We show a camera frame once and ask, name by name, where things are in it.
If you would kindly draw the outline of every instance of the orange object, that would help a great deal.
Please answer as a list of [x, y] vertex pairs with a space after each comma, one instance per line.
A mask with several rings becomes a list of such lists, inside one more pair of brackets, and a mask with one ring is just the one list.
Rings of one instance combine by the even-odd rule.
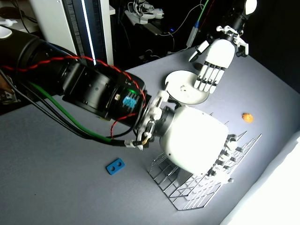
[[249, 113], [244, 113], [244, 114], [242, 115], [242, 117], [243, 117], [243, 120], [244, 120], [245, 122], [247, 122], [247, 123], [252, 123], [253, 120], [254, 120], [253, 115], [251, 115], [251, 114], [249, 114]]

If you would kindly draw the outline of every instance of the blue led light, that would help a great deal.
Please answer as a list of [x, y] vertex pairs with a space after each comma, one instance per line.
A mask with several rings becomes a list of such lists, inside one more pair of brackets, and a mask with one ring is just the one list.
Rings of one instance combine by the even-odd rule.
[[123, 100], [123, 104], [133, 109], [136, 105], [136, 99], [126, 96]]

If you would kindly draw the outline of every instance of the green led light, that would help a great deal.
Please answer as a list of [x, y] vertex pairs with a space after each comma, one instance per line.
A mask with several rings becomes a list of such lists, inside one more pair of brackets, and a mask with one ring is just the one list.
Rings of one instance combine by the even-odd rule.
[[138, 95], [138, 93], [137, 93], [135, 90], [128, 89], [128, 91], [130, 91], [130, 92], [132, 92], [132, 93]]

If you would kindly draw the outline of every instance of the white plate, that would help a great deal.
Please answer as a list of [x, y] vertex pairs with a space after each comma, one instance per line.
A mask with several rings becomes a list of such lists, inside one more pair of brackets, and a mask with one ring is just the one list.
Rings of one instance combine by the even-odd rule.
[[189, 71], [172, 72], [165, 79], [165, 83], [169, 82], [167, 91], [172, 98], [183, 104], [200, 104], [208, 98], [209, 93], [194, 88], [196, 79], [197, 75]]

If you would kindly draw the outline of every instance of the wire dish rack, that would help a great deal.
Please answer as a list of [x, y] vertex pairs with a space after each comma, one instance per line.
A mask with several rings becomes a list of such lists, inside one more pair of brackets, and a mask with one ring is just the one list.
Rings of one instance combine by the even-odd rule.
[[[239, 135], [238, 140], [246, 133]], [[229, 175], [237, 168], [261, 136], [260, 134], [253, 138], [239, 151], [235, 151], [233, 157], [236, 160], [226, 163], [226, 172]], [[161, 153], [152, 161], [148, 172], [176, 209], [180, 211], [205, 207], [224, 184], [207, 174], [197, 176], [180, 169], [168, 159], [165, 153]]]

